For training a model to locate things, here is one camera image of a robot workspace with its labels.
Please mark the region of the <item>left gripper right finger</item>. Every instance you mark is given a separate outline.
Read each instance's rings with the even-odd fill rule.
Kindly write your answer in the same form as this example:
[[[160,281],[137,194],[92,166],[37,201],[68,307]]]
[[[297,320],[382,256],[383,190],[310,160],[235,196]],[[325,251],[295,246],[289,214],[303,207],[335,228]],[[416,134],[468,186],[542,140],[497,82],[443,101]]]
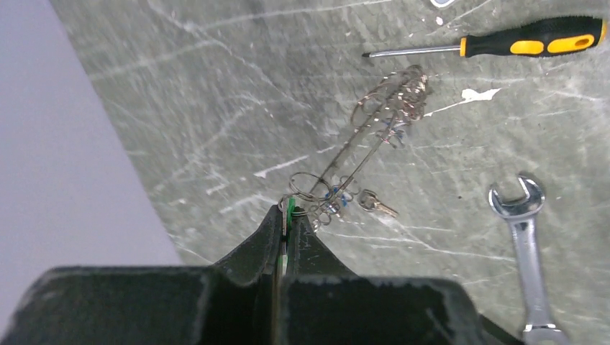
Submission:
[[[359,276],[294,217],[278,302],[280,344],[517,344],[465,289],[438,277]]]

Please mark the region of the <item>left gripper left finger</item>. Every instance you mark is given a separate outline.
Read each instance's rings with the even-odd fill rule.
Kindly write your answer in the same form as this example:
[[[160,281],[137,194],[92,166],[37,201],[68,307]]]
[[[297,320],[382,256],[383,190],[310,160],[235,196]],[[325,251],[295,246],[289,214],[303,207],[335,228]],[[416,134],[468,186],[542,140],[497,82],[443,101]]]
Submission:
[[[283,215],[209,266],[72,266],[27,289],[3,344],[274,344]]]

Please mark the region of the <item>small detached silver key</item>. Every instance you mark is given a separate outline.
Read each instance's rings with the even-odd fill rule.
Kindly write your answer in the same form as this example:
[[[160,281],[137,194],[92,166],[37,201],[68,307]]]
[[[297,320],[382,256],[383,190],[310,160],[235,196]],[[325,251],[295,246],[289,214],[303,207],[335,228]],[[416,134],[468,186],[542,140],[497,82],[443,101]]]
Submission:
[[[379,200],[377,193],[369,189],[362,189],[358,195],[358,205],[367,212],[380,211],[393,218],[399,213]]]

